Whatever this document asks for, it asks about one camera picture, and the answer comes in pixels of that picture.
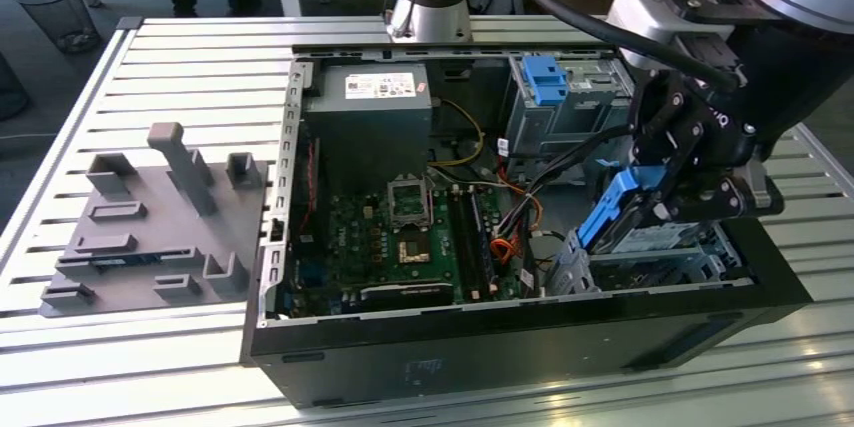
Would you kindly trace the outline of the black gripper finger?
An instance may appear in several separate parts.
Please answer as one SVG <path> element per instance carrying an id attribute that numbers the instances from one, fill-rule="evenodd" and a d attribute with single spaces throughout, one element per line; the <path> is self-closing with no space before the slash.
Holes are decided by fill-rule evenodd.
<path id="1" fill-rule="evenodd" d="M 684 155 L 684 164 L 700 166 L 704 126 L 698 98 L 682 74 L 648 75 L 635 85 L 629 103 L 629 162 L 663 165 Z"/>
<path id="2" fill-rule="evenodd" d="M 667 222 L 704 222 L 778 215 L 782 193 L 763 165 L 676 173 L 665 170 L 656 187 L 656 218 Z"/>

